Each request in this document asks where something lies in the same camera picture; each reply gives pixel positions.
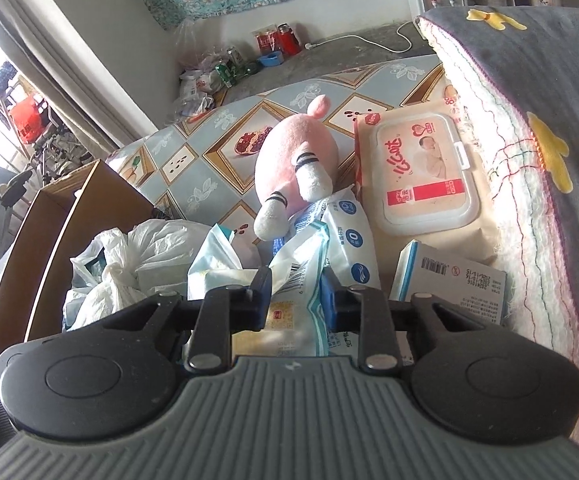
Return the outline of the beige wet wipes pack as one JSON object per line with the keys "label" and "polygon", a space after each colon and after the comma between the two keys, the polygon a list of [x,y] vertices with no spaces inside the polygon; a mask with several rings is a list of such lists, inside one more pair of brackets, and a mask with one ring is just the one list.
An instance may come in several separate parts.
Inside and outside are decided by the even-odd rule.
{"label": "beige wet wipes pack", "polygon": [[475,261],[495,258],[489,184],[460,125],[441,100],[370,108],[355,119],[355,192],[383,271],[411,240]]}

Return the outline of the orange plastic bag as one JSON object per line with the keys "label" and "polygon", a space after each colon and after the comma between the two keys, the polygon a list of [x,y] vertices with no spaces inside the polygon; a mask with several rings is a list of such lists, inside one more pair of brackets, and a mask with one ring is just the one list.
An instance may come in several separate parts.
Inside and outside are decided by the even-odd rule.
{"label": "orange plastic bag", "polygon": [[9,117],[23,144],[30,145],[39,140],[50,122],[46,110],[41,110],[41,104],[35,96],[27,96],[9,110]]}

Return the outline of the beige curtain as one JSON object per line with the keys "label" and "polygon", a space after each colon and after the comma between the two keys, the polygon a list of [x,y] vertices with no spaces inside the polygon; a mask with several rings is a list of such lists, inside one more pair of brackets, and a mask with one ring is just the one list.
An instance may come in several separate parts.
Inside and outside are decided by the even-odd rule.
{"label": "beige curtain", "polygon": [[94,156],[156,131],[54,0],[0,0],[0,48]]}

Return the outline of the red thermos bottle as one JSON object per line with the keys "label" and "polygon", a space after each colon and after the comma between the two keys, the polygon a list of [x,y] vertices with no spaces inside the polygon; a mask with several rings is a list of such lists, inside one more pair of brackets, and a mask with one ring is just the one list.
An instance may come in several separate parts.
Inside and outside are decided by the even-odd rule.
{"label": "red thermos bottle", "polygon": [[277,33],[283,55],[294,56],[301,52],[301,44],[291,26],[280,24],[277,26]]}

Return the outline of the grey quilt with ducks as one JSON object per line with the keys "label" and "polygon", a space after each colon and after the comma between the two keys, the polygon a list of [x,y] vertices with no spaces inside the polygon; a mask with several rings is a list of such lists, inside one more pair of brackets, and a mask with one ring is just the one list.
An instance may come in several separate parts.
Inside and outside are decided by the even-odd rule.
{"label": "grey quilt with ducks", "polygon": [[483,162],[503,321],[579,368],[579,8],[437,8],[417,24]]}

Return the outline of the fruit pattern table cover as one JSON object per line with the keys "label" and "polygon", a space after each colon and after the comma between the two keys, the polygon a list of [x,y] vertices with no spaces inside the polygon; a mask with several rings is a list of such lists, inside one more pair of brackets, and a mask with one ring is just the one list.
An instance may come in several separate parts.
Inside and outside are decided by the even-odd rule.
{"label": "fruit pattern table cover", "polygon": [[219,223],[259,243],[352,178],[357,127],[449,95],[434,55],[349,68],[185,119],[108,164],[169,217]]}

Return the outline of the brown cardboard box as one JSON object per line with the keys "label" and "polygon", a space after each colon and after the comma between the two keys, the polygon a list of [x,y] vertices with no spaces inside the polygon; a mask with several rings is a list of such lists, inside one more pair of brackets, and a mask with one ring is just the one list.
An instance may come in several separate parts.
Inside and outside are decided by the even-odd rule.
{"label": "brown cardboard box", "polygon": [[62,331],[71,259],[100,232],[123,232],[152,217],[152,202],[103,160],[44,188],[0,267],[0,354]]}

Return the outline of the white blue tissue pack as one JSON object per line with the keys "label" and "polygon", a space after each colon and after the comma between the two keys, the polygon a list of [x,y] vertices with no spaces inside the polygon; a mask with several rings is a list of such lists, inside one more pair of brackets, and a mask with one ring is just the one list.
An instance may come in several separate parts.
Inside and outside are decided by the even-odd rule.
{"label": "white blue tissue pack", "polygon": [[321,277],[332,270],[344,286],[381,286],[369,220],[350,188],[309,206],[275,244],[274,264],[288,264],[260,332],[233,337],[235,356],[358,355],[359,336],[333,333],[321,305]]}

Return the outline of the white plastic shopping bag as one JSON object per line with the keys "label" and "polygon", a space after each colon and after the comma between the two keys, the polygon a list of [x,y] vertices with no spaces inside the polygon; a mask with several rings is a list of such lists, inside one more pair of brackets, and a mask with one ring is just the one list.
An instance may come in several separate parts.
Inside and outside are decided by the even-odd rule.
{"label": "white plastic shopping bag", "polygon": [[77,330],[160,292],[184,296],[187,271],[209,231],[187,220],[149,219],[128,233],[98,233],[71,259],[62,329]]}

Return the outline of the white blue medicine box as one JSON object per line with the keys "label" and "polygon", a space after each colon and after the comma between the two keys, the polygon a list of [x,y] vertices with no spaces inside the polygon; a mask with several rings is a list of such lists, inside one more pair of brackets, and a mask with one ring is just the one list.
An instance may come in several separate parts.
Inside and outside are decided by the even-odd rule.
{"label": "white blue medicine box", "polygon": [[409,301],[418,292],[428,292],[500,324],[505,285],[503,271],[412,240],[400,252],[389,298]]}

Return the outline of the pink plush toy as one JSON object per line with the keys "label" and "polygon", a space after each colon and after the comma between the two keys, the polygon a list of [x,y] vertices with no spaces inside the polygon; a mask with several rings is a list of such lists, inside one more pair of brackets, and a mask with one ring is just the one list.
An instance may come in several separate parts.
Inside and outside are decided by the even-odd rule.
{"label": "pink plush toy", "polygon": [[283,119],[265,138],[254,166],[260,202],[254,234],[260,240],[285,236],[294,214],[332,195],[338,146],[322,122],[330,108],[331,101],[321,94],[304,113]]}

